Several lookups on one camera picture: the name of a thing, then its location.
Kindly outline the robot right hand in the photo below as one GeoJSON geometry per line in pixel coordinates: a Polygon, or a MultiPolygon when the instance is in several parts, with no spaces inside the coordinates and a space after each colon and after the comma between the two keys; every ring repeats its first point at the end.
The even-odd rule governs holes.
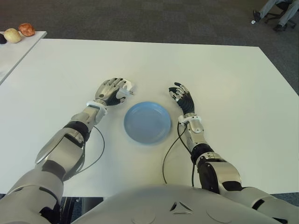
{"type": "Polygon", "coordinates": [[[181,83],[175,82],[174,87],[169,87],[169,94],[181,108],[184,115],[195,113],[193,98],[189,90],[181,83]]]}

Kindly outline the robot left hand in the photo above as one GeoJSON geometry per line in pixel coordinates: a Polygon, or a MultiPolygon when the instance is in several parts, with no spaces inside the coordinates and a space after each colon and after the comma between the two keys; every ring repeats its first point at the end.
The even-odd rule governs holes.
{"type": "Polygon", "coordinates": [[[126,97],[118,97],[117,94],[126,82],[123,78],[112,78],[104,81],[95,93],[95,101],[105,106],[123,103],[126,97]]]}

